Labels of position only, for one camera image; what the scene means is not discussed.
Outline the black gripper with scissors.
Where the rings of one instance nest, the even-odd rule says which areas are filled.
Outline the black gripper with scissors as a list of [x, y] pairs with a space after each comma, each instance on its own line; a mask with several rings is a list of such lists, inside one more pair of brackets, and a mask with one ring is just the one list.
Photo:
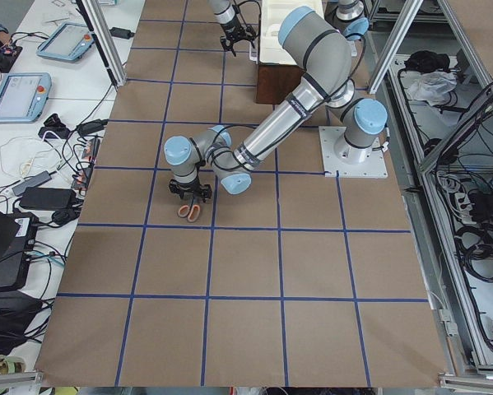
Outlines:
[[200, 184], [199, 178], [183, 184], [175, 179], [169, 181], [169, 189], [173, 194], [184, 199], [186, 194], [190, 194], [194, 198], [199, 198], [203, 202], [212, 198], [212, 187], [209, 184]]

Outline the black gripper at drawer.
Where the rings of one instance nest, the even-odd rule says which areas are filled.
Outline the black gripper at drawer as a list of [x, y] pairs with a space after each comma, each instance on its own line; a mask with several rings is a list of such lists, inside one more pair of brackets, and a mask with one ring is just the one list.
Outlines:
[[254, 42], [256, 39], [256, 33], [251, 25], [222, 25], [221, 27], [223, 28], [225, 35], [220, 37], [220, 42], [222, 45], [228, 45], [228, 50], [233, 56], [237, 56], [234, 48], [235, 43], [238, 43], [241, 40]]

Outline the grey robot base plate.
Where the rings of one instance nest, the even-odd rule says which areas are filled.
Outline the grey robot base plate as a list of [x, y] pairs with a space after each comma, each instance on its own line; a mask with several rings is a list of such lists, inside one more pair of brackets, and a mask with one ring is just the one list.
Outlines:
[[350, 146], [345, 140], [345, 127], [319, 127], [319, 141], [326, 177], [353, 179], [386, 179], [384, 153], [376, 137], [372, 146], [363, 149]]

